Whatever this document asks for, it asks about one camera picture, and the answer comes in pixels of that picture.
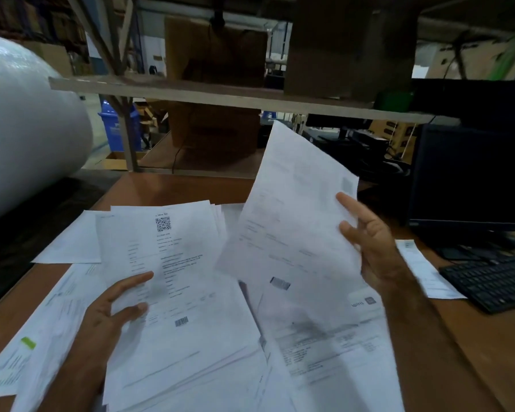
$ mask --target white plastic roll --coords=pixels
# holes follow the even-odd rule
[[[53,91],[59,74],[23,46],[0,38],[0,216],[80,169],[92,127],[74,92]]]

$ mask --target blue bin lid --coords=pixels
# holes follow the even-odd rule
[[[108,101],[103,101],[103,103],[101,103],[101,112],[98,112],[97,114],[100,116],[118,117],[115,109]],[[139,111],[136,109],[135,104],[132,103],[132,107],[130,108],[130,117],[135,117],[136,115],[139,115]]]

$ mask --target wooden shelf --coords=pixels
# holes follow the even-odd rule
[[[172,137],[167,135],[139,160],[139,165],[143,170],[161,169],[177,175],[255,179],[264,151],[265,149],[258,149],[250,155],[241,155],[233,152],[179,149],[173,146]]]
[[[63,91],[138,96],[186,103],[213,104],[260,110],[323,114],[426,124],[434,117],[416,112],[371,109],[372,104],[304,96],[288,96],[280,90],[232,87],[190,81],[167,81],[164,77],[131,74],[49,78],[52,89]]]

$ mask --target desktop computer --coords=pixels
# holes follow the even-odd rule
[[[487,313],[515,308],[515,131],[426,125],[412,161],[410,228],[449,260],[439,273]]]

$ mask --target green object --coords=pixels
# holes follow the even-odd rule
[[[413,97],[413,92],[381,91],[374,102],[374,110],[406,112]]]
[[[488,75],[489,81],[503,80],[515,63],[515,37],[509,41],[509,46],[503,52],[494,65],[492,72]]]
[[[25,343],[31,350],[34,350],[34,347],[36,347],[36,343],[28,337],[23,337],[21,342]]]

